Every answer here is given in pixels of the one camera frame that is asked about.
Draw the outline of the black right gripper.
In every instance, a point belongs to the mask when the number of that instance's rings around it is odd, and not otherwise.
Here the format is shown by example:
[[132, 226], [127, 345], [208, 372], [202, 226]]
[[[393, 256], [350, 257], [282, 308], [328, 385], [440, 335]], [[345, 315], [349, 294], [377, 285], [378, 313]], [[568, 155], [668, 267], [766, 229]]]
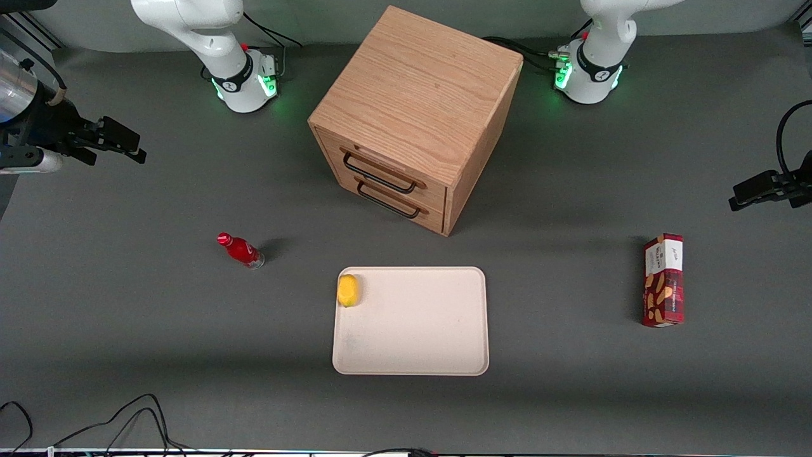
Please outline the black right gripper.
[[[5, 131], [18, 139], [28, 132], [24, 145], [40, 147], [63, 156], [72, 157], [90, 167], [98, 156], [83, 143], [75, 142], [94, 125], [93, 121], [79, 115], [74, 104], [68, 100], [49, 106], [43, 96], [35, 96], [29, 106], [15, 116], [5, 116]], [[124, 154], [137, 164], [145, 164], [147, 154], [140, 148], [140, 134], [114, 119], [104, 116], [95, 124], [94, 134], [99, 150]]]

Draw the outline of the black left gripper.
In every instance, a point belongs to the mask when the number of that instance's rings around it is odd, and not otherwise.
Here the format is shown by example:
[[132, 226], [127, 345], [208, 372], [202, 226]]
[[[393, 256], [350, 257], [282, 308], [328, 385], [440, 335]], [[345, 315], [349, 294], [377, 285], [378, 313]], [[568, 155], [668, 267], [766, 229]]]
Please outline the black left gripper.
[[[733, 197], [728, 200], [731, 211], [741, 211], [749, 206], [763, 202], [789, 200], [790, 206], [797, 209], [811, 203], [811, 155], [809, 150], [804, 156], [800, 168], [790, 171], [781, 154], [781, 170], [767, 170], [734, 185]], [[788, 180], [791, 190], [785, 190], [783, 175]]]

